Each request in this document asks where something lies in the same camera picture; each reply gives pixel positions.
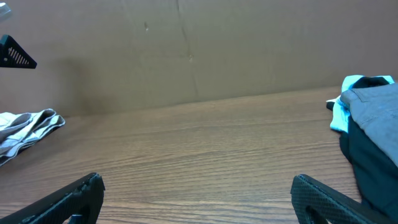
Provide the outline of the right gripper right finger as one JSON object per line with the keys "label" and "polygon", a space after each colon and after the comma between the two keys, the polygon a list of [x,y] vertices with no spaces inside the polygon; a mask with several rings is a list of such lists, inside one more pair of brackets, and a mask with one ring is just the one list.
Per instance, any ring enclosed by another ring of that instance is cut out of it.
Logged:
{"label": "right gripper right finger", "polygon": [[394,224],[395,221],[317,181],[294,177],[291,201],[300,224]]}

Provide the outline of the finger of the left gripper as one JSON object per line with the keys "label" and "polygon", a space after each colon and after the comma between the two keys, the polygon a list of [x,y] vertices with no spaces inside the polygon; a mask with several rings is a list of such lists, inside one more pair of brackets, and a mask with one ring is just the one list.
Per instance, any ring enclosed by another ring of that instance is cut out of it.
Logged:
{"label": "finger of the left gripper", "polygon": [[1,37],[0,66],[35,69],[37,62],[10,36]]}

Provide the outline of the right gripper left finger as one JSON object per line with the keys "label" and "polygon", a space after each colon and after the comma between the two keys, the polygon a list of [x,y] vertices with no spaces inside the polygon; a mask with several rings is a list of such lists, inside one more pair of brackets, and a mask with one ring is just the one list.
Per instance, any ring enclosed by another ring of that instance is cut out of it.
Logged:
{"label": "right gripper left finger", "polygon": [[104,200],[102,177],[90,173],[1,219],[4,224],[96,224]]}

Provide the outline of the beige shorts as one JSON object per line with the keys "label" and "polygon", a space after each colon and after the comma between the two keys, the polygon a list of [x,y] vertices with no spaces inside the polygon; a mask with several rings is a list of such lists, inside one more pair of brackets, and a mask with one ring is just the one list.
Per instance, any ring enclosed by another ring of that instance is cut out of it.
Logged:
{"label": "beige shorts", "polygon": [[53,109],[38,113],[1,113],[1,166],[65,124]]}

